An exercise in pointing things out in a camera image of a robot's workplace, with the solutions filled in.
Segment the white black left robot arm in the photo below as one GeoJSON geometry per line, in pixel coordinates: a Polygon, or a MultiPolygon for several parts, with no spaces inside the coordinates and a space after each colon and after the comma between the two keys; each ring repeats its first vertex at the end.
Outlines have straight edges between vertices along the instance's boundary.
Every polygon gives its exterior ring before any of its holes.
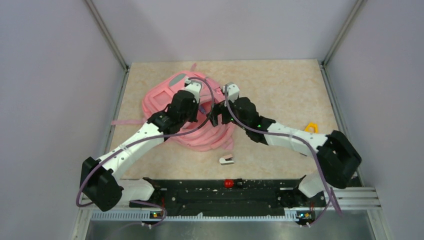
{"type": "Polygon", "coordinates": [[[179,90],[164,110],[154,113],[122,145],[97,159],[88,157],[82,163],[76,205],[85,207],[81,203],[81,196],[85,195],[103,212],[115,207],[124,191],[118,181],[127,169],[152,148],[181,136],[180,130],[187,122],[197,121],[200,92],[188,87],[179,90]]]}

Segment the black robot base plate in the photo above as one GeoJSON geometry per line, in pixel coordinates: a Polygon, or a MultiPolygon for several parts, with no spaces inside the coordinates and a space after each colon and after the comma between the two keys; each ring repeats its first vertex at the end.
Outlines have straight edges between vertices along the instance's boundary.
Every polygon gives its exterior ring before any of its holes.
{"type": "Polygon", "coordinates": [[[323,192],[308,198],[298,192],[299,179],[243,179],[243,188],[225,188],[218,180],[152,180],[155,191],[148,203],[128,206],[149,213],[150,219],[166,217],[267,217],[284,216],[288,209],[325,207],[323,192]]]}

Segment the blue eraser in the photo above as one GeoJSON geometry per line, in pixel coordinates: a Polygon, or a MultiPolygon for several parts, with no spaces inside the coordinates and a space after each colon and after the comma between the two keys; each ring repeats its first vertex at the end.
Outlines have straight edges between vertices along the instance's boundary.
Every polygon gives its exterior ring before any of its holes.
{"type": "Polygon", "coordinates": [[[202,114],[204,114],[204,115],[206,115],[206,114],[207,114],[206,109],[205,109],[204,107],[202,107],[202,106],[199,106],[199,111],[200,111],[202,114]]]}

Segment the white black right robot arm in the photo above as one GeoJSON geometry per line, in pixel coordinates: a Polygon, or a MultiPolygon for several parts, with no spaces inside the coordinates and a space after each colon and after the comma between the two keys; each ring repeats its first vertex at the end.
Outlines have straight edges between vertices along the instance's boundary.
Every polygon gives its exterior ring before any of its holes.
{"type": "Polygon", "coordinates": [[[341,131],[322,134],[285,126],[261,116],[247,97],[218,103],[212,108],[210,121],[214,127],[235,124],[253,142],[284,147],[313,158],[317,170],[302,177],[293,192],[293,200],[299,206],[307,206],[319,192],[345,189],[362,163],[360,154],[341,131]]]}

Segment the pink student backpack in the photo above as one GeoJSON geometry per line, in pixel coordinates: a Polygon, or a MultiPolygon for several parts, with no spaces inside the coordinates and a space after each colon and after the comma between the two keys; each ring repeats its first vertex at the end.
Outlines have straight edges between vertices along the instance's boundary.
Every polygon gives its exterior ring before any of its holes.
{"type": "Polygon", "coordinates": [[[224,101],[220,85],[204,73],[190,70],[175,73],[151,88],[141,101],[142,119],[114,120],[112,125],[142,125],[149,120],[171,140],[197,152],[218,148],[232,150],[234,124],[221,124],[209,113],[224,101]]]}

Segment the red black stamp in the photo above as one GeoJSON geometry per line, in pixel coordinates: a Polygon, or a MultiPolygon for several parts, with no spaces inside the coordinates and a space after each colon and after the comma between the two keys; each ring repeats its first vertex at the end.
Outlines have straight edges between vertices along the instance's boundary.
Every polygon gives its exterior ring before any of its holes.
{"type": "Polygon", "coordinates": [[[243,188],[244,186],[244,181],[242,178],[237,178],[237,179],[225,179],[223,182],[223,185],[226,189],[231,189],[231,188],[243,188]]]}

